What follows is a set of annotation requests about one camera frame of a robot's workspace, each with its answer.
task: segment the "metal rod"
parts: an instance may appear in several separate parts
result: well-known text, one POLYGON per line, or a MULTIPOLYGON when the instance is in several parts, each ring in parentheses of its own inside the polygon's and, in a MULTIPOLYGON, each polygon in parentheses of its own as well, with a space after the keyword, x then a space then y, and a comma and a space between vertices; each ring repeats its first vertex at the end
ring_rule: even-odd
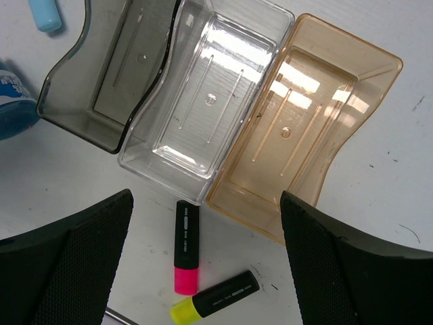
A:
POLYGON ((120 315, 117 311, 114 311, 108 307, 106 308, 105 315, 122 325, 138 325, 138 323, 133 322, 132 320, 120 315))

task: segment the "clear plastic tray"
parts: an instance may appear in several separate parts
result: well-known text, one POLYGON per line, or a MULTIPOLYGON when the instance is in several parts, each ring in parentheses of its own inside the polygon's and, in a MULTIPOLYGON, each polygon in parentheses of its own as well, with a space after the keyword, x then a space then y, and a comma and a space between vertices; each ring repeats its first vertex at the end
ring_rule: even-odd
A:
POLYGON ((119 163, 201 204, 294 17, 264 0, 186 0, 178 19, 164 82, 119 163))
POLYGON ((168 58, 181 0, 85 0, 74 47, 49 72, 43 119, 117 153, 168 58))
POLYGON ((317 204, 344 142, 379 106, 403 63, 302 15, 208 197, 209 205, 283 242, 283 190, 317 204))

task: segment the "blue cap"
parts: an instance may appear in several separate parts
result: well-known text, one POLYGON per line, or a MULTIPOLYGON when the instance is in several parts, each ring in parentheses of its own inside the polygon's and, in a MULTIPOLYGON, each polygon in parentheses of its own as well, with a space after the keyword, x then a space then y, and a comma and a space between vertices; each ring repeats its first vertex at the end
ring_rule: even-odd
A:
POLYGON ((55 0, 28 0, 28 4, 41 32, 50 33, 62 27, 55 0))

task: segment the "white table surface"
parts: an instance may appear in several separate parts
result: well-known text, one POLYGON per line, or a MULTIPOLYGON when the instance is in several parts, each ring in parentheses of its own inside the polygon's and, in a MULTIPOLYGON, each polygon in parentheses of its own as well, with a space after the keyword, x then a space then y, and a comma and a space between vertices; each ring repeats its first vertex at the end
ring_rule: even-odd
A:
MULTIPOLYGON (((433 2, 277 2, 403 59, 403 72, 383 104, 334 160, 318 207, 374 236, 433 251, 433 2)), ((83 24, 83 0, 59 5, 66 29, 48 37, 35 28, 27 0, 0 0, 0 58, 34 94, 83 24)), ((124 188, 132 190, 135 208, 108 305, 139 324, 171 324, 169 308, 182 299, 172 280, 177 198, 122 170, 115 156, 45 121, 0 142, 0 239, 124 188)), ((201 288, 244 269, 253 270, 263 288, 201 324, 302 324, 284 247, 203 207, 201 257, 201 288)))

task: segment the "amber plastic tray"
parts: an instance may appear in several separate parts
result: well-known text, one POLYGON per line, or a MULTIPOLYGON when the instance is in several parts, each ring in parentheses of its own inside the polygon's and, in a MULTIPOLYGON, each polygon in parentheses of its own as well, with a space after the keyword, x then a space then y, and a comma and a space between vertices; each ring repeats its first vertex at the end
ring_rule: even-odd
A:
POLYGON ((300 16, 209 205, 282 242, 283 190, 317 204, 338 150, 379 106, 402 67, 391 53, 300 16))

